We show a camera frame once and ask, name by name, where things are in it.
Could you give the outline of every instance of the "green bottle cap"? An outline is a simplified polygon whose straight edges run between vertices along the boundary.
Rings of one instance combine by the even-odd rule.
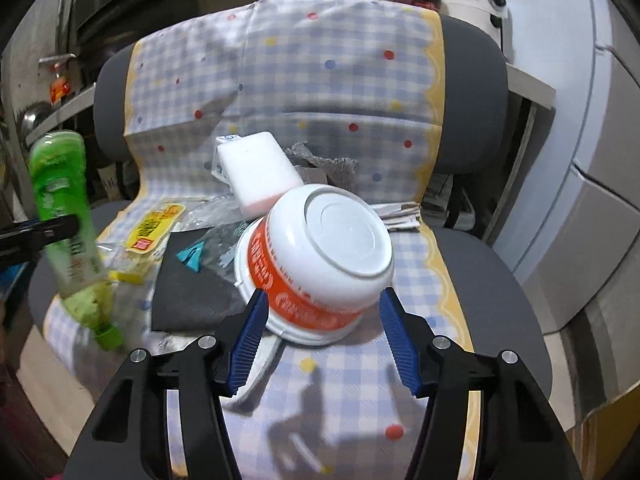
[[[115,350],[124,344],[122,332],[114,327],[111,323],[100,327],[94,331],[95,341],[106,352]]]

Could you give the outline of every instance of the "gray rag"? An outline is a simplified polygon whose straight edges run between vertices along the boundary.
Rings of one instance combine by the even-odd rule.
[[[358,164],[358,161],[354,158],[346,156],[339,158],[315,156],[306,146],[306,140],[296,142],[290,148],[286,148],[284,152],[292,164],[300,166],[300,160],[308,162],[312,166],[323,170],[333,186],[353,192],[356,182],[356,165]]]

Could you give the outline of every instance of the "instant noodle cup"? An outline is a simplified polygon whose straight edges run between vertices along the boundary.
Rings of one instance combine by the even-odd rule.
[[[391,284],[391,239],[377,213],[353,193],[309,184],[285,193],[242,234],[236,285],[245,301],[269,297],[267,328],[289,341],[338,341]]]

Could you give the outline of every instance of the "red dot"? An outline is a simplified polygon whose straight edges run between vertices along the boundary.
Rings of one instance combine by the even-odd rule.
[[[389,440],[400,440],[404,435],[404,428],[400,424],[392,424],[385,430],[385,436]]]

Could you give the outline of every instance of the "yellow label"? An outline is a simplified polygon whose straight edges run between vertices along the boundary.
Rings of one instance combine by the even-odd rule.
[[[146,254],[155,249],[184,209],[183,204],[162,204],[158,209],[147,213],[130,233],[127,251]]]

